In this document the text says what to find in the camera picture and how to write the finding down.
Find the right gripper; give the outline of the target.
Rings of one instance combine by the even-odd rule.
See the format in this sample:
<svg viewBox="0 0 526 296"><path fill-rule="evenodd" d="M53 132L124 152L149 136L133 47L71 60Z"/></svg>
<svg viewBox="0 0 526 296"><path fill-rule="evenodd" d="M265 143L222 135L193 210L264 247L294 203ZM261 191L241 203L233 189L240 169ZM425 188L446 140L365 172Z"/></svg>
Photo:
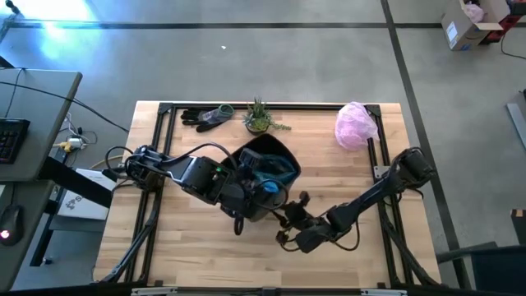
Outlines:
<svg viewBox="0 0 526 296"><path fill-rule="evenodd" d="M282 208L275 210L275 217L281 227L289 229L304 230L318 226L319 219L308 213L305 207L302 203L293 201L285 206L285 210Z"/></svg>

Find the teal plastic trash bag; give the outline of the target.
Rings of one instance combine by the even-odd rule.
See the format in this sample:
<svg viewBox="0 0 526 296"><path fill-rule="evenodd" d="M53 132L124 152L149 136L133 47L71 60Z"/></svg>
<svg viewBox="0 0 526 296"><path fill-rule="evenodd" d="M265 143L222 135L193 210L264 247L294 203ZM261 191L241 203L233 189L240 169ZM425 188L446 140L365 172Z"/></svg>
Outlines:
<svg viewBox="0 0 526 296"><path fill-rule="evenodd" d="M253 169L263 189L268 193L279 193L282 183L288 186L298 175L298 169L284 156L263 154L259 164Z"/></svg>

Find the dark grey trash bin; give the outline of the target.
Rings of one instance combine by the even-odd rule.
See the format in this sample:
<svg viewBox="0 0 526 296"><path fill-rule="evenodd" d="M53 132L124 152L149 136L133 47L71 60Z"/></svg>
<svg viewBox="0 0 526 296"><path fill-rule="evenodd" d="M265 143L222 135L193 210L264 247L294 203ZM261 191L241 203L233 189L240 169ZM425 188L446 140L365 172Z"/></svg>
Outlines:
<svg viewBox="0 0 526 296"><path fill-rule="evenodd" d="M301 174L301 166L297 161L296 157L293 155L292 151L278 138L270 134L262 134L254 139L247 142L245 145L237 149L232 153L232 157L237 161L237 168L233 169L232 162L230 159L226 158L222 161L222 164L229 169L233 169L233 176L236 178L256 178L255 174L252 175L243 175L240 171L240 161L239 155L242 152L243 148L249 148L255 152L263 155L281 155L287 158L294 167L298 169L299 175ZM279 193L267 193L267 214L271 210L277 210L284 206L288 202L289 190L292 187L295 180L299 175L288 185L284 186L282 183L278 183L280 186ZM220 209L224 211L224 199L220 200Z"/></svg>

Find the small pink plastic bag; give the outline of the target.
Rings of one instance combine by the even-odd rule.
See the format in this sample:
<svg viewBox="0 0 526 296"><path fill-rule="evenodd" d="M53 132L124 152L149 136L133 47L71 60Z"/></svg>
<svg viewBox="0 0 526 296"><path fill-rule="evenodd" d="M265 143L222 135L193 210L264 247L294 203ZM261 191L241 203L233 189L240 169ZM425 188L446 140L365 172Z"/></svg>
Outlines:
<svg viewBox="0 0 526 296"><path fill-rule="evenodd" d="M468 1L464 4L464 13L472 23L482 22L485 12L479 4Z"/></svg>

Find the succulent plant in pot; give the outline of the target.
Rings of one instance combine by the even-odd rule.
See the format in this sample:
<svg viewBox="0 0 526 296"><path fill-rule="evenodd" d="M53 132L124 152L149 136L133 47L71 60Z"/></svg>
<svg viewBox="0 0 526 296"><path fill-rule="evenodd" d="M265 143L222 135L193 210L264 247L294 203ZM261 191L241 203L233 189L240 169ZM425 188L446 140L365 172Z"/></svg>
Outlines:
<svg viewBox="0 0 526 296"><path fill-rule="evenodd" d="M273 119L267 104L261 97L255 97L253 103L247 106L247 113L243 116L243 124L253 136L266 133L270 127L285 131L292 129L290 126L277 123Z"/></svg>

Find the black work glove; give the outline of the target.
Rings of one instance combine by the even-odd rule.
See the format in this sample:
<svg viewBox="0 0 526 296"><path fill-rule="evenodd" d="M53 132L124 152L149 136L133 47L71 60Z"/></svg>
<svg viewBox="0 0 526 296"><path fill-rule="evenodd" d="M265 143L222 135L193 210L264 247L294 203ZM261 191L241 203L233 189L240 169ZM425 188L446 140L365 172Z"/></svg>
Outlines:
<svg viewBox="0 0 526 296"><path fill-rule="evenodd" d="M234 113L230 104L221 104L214 109L189 108L182 112L181 120L185 126L196 126L197 132L207 132L230 120Z"/></svg>

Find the white printed box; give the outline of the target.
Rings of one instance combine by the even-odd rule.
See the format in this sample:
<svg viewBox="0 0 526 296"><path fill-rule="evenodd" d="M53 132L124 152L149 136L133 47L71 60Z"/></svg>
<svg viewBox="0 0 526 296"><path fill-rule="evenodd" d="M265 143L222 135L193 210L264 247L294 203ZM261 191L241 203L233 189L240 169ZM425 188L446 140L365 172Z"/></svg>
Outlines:
<svg viewBox="0 0 526 296"><path fill-rule="evenodd" d="M76 171L109 191L112 191L116 186L116 182L104 176L101 171L91 169L76 169ZM60 216L89 220L106 220L108 212L108 207L89 201L69 190L65 191L61 205L58 208L58 215Z"/></svg>

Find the grey desk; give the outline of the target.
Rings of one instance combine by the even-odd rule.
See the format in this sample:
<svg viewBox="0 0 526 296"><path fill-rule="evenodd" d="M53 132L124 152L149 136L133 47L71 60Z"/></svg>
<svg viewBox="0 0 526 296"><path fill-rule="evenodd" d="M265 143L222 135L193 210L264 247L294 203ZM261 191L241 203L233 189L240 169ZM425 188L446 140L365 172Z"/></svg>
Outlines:
<svg viewBox="0 0 526 296"><path fill-rule="evenodd" d="M12 287L44 213L53 183L37 177L81 79L82 74L73 71L0 70L0 117L30 121L15 163L0 164L0 186L7 185L0 196L0 214L10 201L24 208L22 239L10 247L0 244L0 292Z"/></svg>

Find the dark office chair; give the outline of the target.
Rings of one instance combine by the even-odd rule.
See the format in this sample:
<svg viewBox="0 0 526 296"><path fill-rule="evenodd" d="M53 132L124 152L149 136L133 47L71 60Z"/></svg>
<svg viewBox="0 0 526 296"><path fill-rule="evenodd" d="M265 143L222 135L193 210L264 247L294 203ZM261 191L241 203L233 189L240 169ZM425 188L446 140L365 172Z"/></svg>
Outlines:
<svg viewBox="0 0 526 296"><path fill-rule="evenodd" d="M438 263L469 257L477 290L526 296L526 244L498 247L495 242L436 255Z"/></svg>

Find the black computer mouse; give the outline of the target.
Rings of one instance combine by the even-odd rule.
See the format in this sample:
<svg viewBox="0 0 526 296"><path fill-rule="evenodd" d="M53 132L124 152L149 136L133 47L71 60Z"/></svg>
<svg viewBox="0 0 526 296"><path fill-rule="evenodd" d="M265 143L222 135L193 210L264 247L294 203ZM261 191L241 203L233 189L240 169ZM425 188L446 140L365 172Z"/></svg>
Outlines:
<svg viewBox="0 0 526 296"><path fill-rule="evenodd" d="M20 242L24 235L24 208L18 205L7 206L0 215L0 244L6 247Z"/></svg>

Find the black keyboard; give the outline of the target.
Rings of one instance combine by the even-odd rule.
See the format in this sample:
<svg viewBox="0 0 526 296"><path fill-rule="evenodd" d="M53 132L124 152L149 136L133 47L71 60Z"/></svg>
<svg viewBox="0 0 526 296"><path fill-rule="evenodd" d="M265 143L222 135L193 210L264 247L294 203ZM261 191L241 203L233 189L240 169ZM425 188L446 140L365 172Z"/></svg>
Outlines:
<svg viewBox="0 0 526 296"><path fill-rule="evenodd" d="M0 118L0 164L13 164L28 132L30 121Z"/></svg>

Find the silver aluminium bar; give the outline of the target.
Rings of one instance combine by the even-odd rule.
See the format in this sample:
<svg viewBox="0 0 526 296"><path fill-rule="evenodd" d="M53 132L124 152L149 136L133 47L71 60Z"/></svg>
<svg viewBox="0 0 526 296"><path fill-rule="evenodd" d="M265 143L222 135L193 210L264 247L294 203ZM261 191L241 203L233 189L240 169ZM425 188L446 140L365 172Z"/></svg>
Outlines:
<svg viewBox="0 0 526 296"><path fill-rule="evenodd" d="M506 105L514 128L517 131L520 141L526 150L526 119L524 118L519 106L515 103L508 103Z"/></svg>

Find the cardboard box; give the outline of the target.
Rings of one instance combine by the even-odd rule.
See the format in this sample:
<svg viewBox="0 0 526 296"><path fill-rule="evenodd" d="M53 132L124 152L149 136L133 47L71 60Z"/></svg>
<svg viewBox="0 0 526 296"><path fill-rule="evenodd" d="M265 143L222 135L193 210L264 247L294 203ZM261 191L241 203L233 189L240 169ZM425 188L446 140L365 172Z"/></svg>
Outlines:
<svg viewBox="0 0 526 296"><path fill-rule="evenodd" d="M472 23L466 16L463 8L468 1L479 4L484 10L482 22ZM492 30L502 30L499 21L503 12L508 11L505 0L450 0L441 19L450 50L470 50L478 46Z"/></svg>

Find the red plastic crate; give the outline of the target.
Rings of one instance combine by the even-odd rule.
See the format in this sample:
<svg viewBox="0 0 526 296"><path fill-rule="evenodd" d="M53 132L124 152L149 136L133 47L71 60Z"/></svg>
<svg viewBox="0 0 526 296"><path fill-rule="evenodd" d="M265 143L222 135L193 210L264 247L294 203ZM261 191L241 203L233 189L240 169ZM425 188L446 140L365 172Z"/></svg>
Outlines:
<svg viewBox="0 0 526 296"><path fill-rule="evenodd" d="M503 12L503 17L499 21L502 30L492 30L480 43L489 45L500 42L505 34L517 25L522 16L526 15L526 0L505 0L509 8L508 12Z"/></svg>

